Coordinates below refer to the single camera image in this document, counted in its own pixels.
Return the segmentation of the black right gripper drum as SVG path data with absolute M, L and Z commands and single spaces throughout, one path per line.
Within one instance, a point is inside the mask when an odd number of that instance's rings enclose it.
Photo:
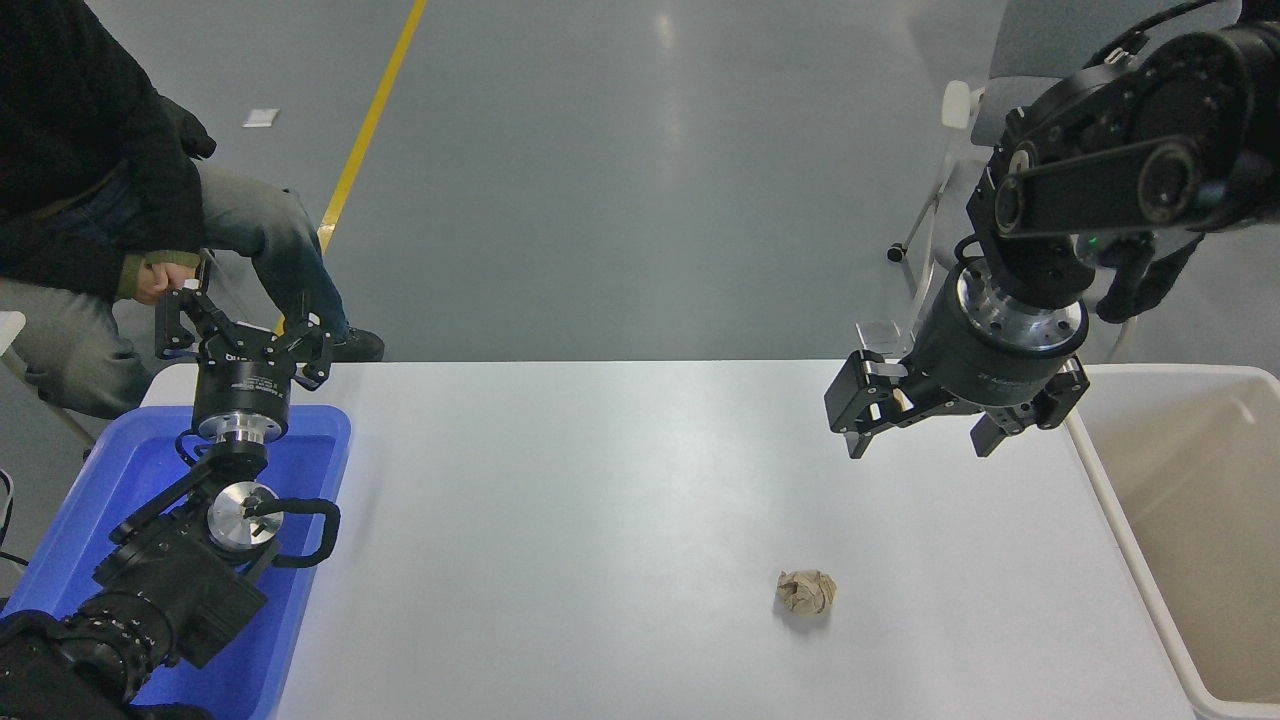
M 902 360 L 980 407 L 1027 404 L 1082 345 L 1082 305 L 1033 307 L 983 278 L 947 278 Z

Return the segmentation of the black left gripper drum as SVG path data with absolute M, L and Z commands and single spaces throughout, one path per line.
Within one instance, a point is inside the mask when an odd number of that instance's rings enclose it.
M 279 348 L 268 351 L 275 340 L 274 334 L 215 334 L 198 343 L 195 425 L 232 413 L 288 423 L 294 364 Z

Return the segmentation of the person's hand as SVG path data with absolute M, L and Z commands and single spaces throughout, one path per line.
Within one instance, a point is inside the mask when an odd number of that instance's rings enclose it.
M 134 274 L 132 299 L 146 306 L 156 306 L 173 290 L 180 290 L 197 278 L 200 265 L 179 263 L 143 263 Z

